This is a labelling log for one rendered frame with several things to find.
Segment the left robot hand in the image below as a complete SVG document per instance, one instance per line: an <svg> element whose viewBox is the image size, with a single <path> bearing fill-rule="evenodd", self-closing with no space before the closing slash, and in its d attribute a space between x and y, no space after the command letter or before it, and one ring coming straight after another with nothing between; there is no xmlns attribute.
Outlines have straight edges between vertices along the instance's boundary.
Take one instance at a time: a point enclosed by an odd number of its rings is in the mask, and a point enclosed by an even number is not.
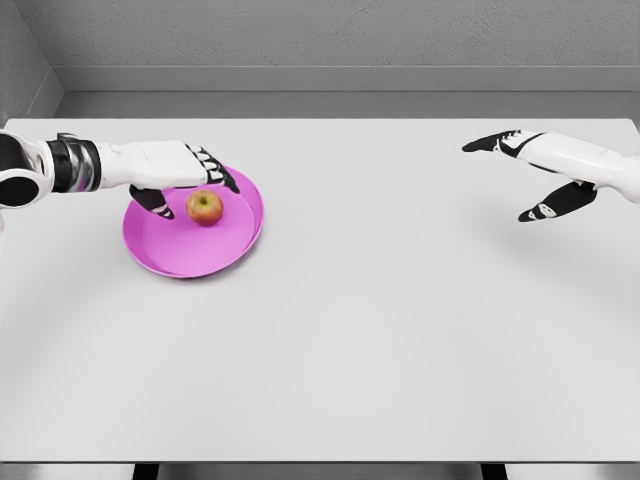
<svg viewBox="0 0 640 480"><path fill-rule="evenodd" d="M181 141L127 145L118 173L141 207L167 220L175 215L164 197L165 189L219 184L240 193L234 177L220 161L203 147Z"/></svg>

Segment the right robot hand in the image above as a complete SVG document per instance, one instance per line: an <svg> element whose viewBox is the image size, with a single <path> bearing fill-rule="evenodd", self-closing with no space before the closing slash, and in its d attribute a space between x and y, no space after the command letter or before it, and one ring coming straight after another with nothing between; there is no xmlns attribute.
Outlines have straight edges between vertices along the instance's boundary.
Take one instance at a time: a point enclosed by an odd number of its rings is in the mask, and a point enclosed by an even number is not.
<svg viewBox="0 0 640 480"><path fill-rule="evenodd" d="M522 212L521 223L554 219L592 203L601 188L624 190L624 158L620 154L574 137L551 133L509 130L473 140L462 147L467 153L500 152L570 182L532 208Z"/></svg>

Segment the red-yellow apple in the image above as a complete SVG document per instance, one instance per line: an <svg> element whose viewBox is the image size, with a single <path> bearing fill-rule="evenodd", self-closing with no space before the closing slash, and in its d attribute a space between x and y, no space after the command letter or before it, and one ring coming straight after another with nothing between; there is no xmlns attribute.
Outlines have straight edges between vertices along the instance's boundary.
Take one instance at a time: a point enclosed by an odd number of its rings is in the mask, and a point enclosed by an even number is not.
<svg viewBox="0 0 640 480"><path fill-rule="evenodd" d="M200 189L191 193L185 203L187 216L200 226L216 224L224 214L224 204L213 191Z"/></svg>

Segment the pink round plate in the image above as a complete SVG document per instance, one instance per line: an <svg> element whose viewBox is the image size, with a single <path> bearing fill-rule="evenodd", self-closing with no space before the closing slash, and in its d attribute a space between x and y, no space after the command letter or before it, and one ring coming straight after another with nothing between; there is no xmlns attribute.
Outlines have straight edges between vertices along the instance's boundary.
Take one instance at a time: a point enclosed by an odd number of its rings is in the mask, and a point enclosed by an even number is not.
<svg viewBox="0 0 640 480"><path fill-rule="evenodd" d="M124 214L124 244L132 258L154 273L196 278L218 272L239 260L253 246L264 221L262 196L254 182L230 169L238 194L209 185L221 198L224 212L212 226L194 223L186 213L188 189L167 189L164 197L175 214L164 220L132 201Z"/></svg>

